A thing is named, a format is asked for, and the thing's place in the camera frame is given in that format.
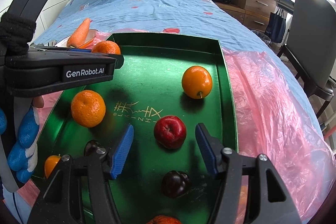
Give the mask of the blue white gloved left hand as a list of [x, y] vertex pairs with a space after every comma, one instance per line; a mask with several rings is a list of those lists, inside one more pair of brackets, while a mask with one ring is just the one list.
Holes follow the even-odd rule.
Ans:
[[31, 178], [38, 163], [39, 114], [44, 107], [41, 96], [25, 99], [30, 102], [15, 131], [15, 142], [1, 139], [1, 182], [5, 189], [16, 192]]

